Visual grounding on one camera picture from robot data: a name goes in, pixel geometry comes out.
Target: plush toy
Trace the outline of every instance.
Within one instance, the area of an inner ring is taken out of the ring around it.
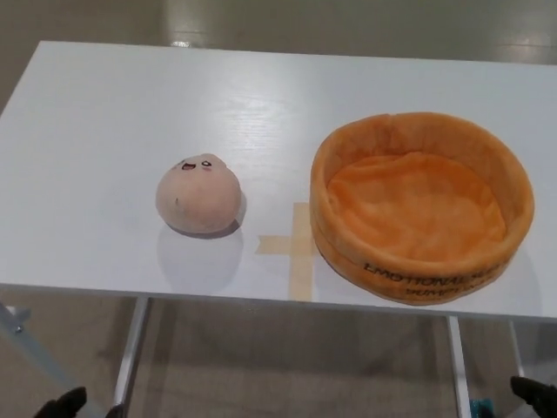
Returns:
[[[242,193],[234,173],[212,154],[186,158],[160,180],[157,210],[180,233],[217,233],[230,226]]]
[[[490,132],[449,115],[401,113],[342,126],[323,142],[310,213],[318,249],[342,276],[426,305],[503,273],[532,224],[534,194]]]

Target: table leg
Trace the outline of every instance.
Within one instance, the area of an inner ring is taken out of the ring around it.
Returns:
[[[149,305],[149,298],[140,297],[136,300],[136,306],[131,318],[128,340],[125,344],[124,356],[122,358],[116,389],[114,391],[114,404],[124,405],[126,414],[129,407],[128,398],[135,375],[138,352],[141,347],[145,324],[148,318]]]
[[[520,353],[520,346],[519,346],[519,341],[518,341],[518,337],[516,335],[516,330],[514,329],[514,323],[510,320],[508,322],[508,326],[511,332],[511,340],[513,342],[513,352],[514,352],[514,360],[516,362],[516,368],[518,371],[518,375],[520,377],[524,377],[524,367],[523,365],[523,361],[522,361],[522,355]]]
[[[468,383],[466,381],[466,368],[464,354],[462,353],[462,340],[460,339],[459,319],[455,316],[446,318],[451,342],[451,357],[453,359],[454,389],[456,391],[459,418],[470,418],[470,398],[468,396]]]
[[[80,386],[72,380],[48,352],[25,331],[18,311],[0,302],[0,335],[12,343],[27,359],[40,368],[66,393]],[[93,401],[88,401],[84,412],[90,418],[104,418],[105,412]]]

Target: metal table leg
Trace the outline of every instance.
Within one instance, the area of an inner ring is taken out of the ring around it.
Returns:
[[[459,418],[470,418],[470,398],[468,395],[468,383],[466,381],[466,367],[464,354],[462,353],[462,340],[460,339],[459,319],[455,316],[446,318],[451,341],[451,357],[453,359],[454,389],[456,391],[457,408]]]
[[[131,318],[128,340],[125,344],[124,356],[122,358],[116,389],[114,391],[114,404],[124,405],[124,411],[126,414],[129,407],[129,395],[138,362],[138,352],[141,347],[144,328],[148,317],[149,305],[149,298],[140,297],[136,300],[133,317]]]

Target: black glove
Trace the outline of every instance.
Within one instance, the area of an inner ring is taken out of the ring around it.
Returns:
[[[34,418],[76,418],[77,413],[87,403],[85,388],[76,388],[63,394],[56,401],[46,402]],[[124,406],[117,405],[106,418],[124,418]]]
[[[511,377],[511,389],[540,418],[557,417],[557,388],[525,377]]]

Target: masking tape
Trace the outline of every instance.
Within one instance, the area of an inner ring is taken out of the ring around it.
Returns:
[[[290,255],[288,293],[290,300],[312,300],[313,256],[317,247],[313,242],[310,210],[307,203],[294,203],[292,235],[259,236],[257,254]]]

